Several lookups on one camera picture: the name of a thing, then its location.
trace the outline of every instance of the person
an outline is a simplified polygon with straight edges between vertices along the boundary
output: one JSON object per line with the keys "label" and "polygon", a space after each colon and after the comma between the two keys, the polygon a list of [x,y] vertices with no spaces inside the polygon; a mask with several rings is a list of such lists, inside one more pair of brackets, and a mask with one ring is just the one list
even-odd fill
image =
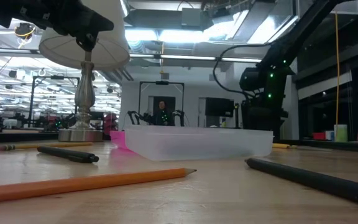
{"label": "person", "polygon": [[160,101],[158,104],[158,110],[153,115],[155,120],[155,125],[160,126],[174,126],[172,120],[172,114],[167,110],[167,104],[165,101]]}

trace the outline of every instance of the ceiling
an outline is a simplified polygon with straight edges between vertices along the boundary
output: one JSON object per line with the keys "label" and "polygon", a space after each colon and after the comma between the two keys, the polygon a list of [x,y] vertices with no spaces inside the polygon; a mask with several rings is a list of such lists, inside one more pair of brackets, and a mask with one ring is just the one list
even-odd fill
{"label": "ceiling", "polygon": [[[170,55],[210,57],[219,56],[223,50],[233,44],[262,44],[285,34],[293,24],[291,22],[296,21],[296,2],[296,0],[277,0],[276,2],[121,0],[123,10],[127,11],[127,16],[124,18],[126,38],[132,53],[160,54],[164,52]],[[183,20],[194,16],[194,13],[201,15],[199,23],[191,27],[184,26]],[[36,28],[32,38],[23,45],[22,40],[18,39],[14,33],[15,27],[20,22],[22,21],[14,19],[8,29],[0,26],[0,48],[17,49],[20,46],[21,49],[38,50],[43,30]],[[262,58],[268,48],[241,48],[232,50],[225,56]],[[221,63],[219,66],[221,73],[224,73],[231,64]],[[212,85],[209,75],[214,62],[133,58],[121,70],[95,72],[94,87],[96,96],[100,100],[96,101],[93,110],[118,113],[121,106],[119,102],[121,82],[130,82],[131,77],[135,81],[160,80],[162,65],[163,71],[170,74],[170,80]],[[16,78],[9,77],[9,72],[12,70],[20,75]],[[1,107],[6,110],[28,111],[32,77],[44,72],[45,76],[58,75],[64,76],[65,79],[37,79],[39,85],[35,89],[34,101],[37,104],[35,109],[71,113],[74,110],[73,97],[76,89],[75,83],[68,78],[80,78],[80,71],[31,55],[11,57],[8,54],[0,54]],[[8,90],[6,85],[12,85],[12,89]],[[109,86],[114,88],[112,93],[107,92]],[[48,96],[56,96],[57,100],[48,99]]]}

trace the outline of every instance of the pink object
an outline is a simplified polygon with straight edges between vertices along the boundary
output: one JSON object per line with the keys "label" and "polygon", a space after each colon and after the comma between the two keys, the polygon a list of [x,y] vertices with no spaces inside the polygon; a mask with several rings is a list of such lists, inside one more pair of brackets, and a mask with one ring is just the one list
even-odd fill
{"label": "pink object", "polygon": [[127,149],[125,145],[125,131],[110,131],[111,142],[118,148]]}

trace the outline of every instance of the wooden table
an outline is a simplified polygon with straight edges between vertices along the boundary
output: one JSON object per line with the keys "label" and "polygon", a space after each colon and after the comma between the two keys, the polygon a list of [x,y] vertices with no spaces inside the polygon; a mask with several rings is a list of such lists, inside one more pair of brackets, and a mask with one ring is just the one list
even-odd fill
{"label": "wooden table", "polygon": [[[76,147],[97,154],[79,164],[35,150],[0,152],[0,184],[175,167],[187,178],[0,203],[0,223],[358,223],[358,204],[257,170],[244,158],[153,162],[110,142]],[[265,159],[358,181],[358,153],[275,149]]]}

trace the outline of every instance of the table lamp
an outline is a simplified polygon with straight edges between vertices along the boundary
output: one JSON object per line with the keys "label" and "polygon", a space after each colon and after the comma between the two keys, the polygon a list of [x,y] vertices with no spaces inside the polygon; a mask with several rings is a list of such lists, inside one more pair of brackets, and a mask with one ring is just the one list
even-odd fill
{"label": "table lamp", "polygon": [[103,132],[90,126],[90,108],[95,94],[92,85],[93,70],[113,70],[129,61],[120,0],[82,0],[89,7],[114,23],[114,29],[99,32],[93,50],[85,51],[72,36],[63,36],[53,29],[43,32],[39,50],[45,58],[71,68],[82,69],[81,80],[75,93],[78,106],[77,122],[69,129],[59,130],[59,141],[102,141]]}

